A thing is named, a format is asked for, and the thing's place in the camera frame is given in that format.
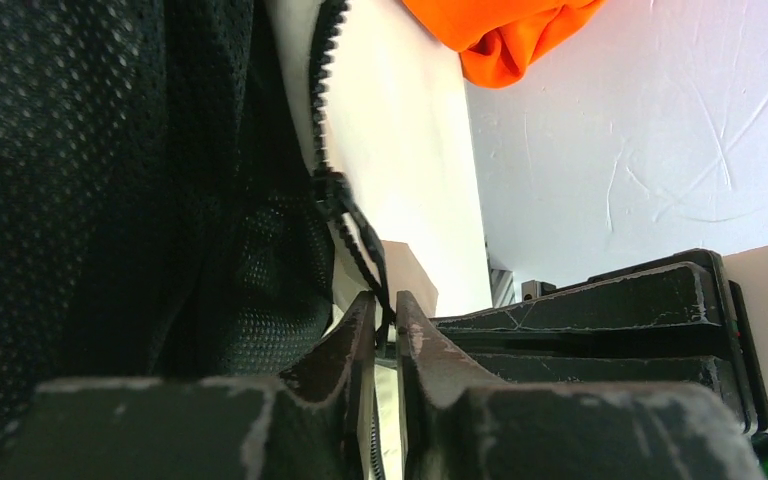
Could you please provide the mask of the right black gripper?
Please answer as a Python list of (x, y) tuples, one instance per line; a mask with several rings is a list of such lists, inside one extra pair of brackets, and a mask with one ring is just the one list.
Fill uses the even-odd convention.
[(434, 320), (494, 375), (532, 382), (690, 382), (744, 431), (768, 431), (768, 399), (740, 286), (693, 249), (517, 304)]

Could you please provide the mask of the beige zip jacket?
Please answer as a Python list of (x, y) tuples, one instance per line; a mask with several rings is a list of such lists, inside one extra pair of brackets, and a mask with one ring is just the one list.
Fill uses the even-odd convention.
[(0, 457), (46, 382), (485, 305), (480, 227), (460, 62), (399, 1), (0, 1)]

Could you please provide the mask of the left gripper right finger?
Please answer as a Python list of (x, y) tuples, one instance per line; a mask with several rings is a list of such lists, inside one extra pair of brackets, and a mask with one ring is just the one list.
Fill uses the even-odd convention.
[(524, 383), (440, 333), (415, 297), (396, 307), (407, 479), (760, 479), (749, 439), (691, 383)]

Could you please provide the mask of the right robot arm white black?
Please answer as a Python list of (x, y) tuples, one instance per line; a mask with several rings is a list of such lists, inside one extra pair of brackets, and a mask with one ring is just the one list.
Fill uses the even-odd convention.
[(713, 391), (768, 477), (768, 246), (694, 249), (434, 324), (516, 383), (687, 382)]

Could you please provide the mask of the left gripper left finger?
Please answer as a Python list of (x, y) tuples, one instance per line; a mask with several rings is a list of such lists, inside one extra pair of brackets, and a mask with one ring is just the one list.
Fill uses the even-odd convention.
[(377, 303), (271, 376), (65, 378), (8, 429), (0, 479), (364, 479)]

